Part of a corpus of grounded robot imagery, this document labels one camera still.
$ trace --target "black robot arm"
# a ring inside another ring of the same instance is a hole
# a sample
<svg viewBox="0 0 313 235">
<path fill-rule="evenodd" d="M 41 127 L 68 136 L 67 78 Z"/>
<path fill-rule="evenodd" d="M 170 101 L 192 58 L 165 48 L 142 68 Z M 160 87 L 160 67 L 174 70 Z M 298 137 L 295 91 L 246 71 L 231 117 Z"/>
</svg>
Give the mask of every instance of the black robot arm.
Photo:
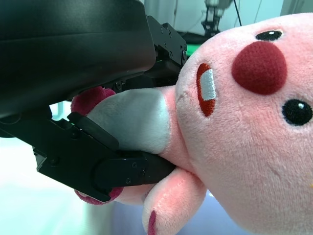
<svg viewBox="0 0 313 235">
<path fill-rule="evenodd" d="M 159 156 L 119 151 L 87 117 L 55 121 L 49 108 L 95 86 L 174 85 L 187 46 L 169 24 L 138 0 L 4 0 L 0 22 L 0 136 L 31 145 L 40 173 L 106 202 L 113 187 L 173 171 Z"/>
</svg>

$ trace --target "plush toy face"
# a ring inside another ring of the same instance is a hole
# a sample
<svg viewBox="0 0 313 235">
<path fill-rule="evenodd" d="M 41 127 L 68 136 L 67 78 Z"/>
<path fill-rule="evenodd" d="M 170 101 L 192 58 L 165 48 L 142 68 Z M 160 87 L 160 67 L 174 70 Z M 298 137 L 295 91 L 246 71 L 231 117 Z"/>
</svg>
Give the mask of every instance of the plush toy face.
<svg viewBox="0 0 313 235">
<path fill-rule="evenodd" d="M 223 32 L 176 87 L 196 174 L 242 227 L 313 232 L 313 14 Z"/>
</svg>

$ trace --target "green surface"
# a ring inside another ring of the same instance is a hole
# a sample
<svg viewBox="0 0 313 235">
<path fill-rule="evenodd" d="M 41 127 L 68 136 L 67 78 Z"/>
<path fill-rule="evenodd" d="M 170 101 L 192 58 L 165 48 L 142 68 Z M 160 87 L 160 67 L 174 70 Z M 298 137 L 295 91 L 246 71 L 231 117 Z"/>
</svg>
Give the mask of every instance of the green surface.
<svg viewBox="0 0 313 235">
<path fill-rule="evenodd" d="M 191 56 L 201 45 L 188 44 L 187 45 L 187 56 Z"/>
</svg>

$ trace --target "red nose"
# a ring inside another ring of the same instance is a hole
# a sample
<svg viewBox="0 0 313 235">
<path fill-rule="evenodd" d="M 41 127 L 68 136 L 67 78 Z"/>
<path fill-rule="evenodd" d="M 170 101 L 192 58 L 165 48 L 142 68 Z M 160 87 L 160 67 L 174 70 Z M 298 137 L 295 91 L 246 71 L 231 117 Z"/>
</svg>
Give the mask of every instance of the red nose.
<svg viewBox="0 0 313 235">
<path fill-rule="evenodd" d="M 273 94 L 285 84 L 287 64 L 284 55 L 273 43 L 254 42 L 237 55 L 232 75 L 248 91 Z"/>
</svg>

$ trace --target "plush toy arm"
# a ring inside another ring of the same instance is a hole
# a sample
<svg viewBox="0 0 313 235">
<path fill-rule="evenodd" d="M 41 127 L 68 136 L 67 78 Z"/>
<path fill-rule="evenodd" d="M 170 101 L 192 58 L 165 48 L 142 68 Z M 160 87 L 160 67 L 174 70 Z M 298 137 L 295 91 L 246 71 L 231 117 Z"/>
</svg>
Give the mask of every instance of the plush toy arm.
<svg viewBox="0 0 313 235">
<path fill-rule="evenodd" d="M 197 212 L 206 187 L 198 177 L 177 167 L 148 194 L 142 222 L 148 235 L 175 235 Z"/>
</svg>

